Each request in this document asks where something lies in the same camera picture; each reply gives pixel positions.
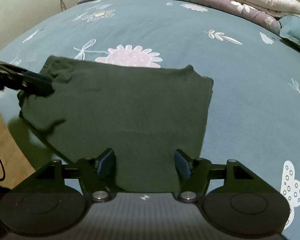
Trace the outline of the teal floral bed sheet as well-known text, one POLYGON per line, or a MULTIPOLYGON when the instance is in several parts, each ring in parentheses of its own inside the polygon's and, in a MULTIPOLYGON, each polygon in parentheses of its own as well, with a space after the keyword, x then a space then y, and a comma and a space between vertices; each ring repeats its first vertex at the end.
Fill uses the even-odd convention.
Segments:
MULTIPOLYGON (((199 157, 236 159, 281 190, 292 207, 283 233, 300 239, 300 52, 287 42, 193 3, 96 0, 48 18, 0 52, 1 61, 33 72, 49 56, 122 67, 192 66, 211 78, 199 157)), ((17 93, 0 92, 0 113, 20 149, 42 165, 58 152, 34 136, 19 112, 17 93)))

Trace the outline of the dark green garment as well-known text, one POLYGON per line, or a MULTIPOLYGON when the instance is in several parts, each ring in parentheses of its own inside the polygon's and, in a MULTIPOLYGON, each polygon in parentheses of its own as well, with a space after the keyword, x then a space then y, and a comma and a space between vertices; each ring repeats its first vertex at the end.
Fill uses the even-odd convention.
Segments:
POLYGON ((122 67, 51 56, 41 74, 54 93, 20 93, 21 116, 50 147, 76 162, 111 148, 126 191, 177 191, 173 154, 200 155, 213 80, 183 69, 122 67))

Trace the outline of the teal pillow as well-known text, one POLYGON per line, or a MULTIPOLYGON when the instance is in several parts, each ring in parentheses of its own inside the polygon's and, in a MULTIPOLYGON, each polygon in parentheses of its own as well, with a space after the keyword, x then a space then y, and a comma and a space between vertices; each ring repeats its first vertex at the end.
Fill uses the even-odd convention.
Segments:
POLYGON ((280 19, 280 37, 295 44, 300 49, 300 18, 293 15, 280 19))

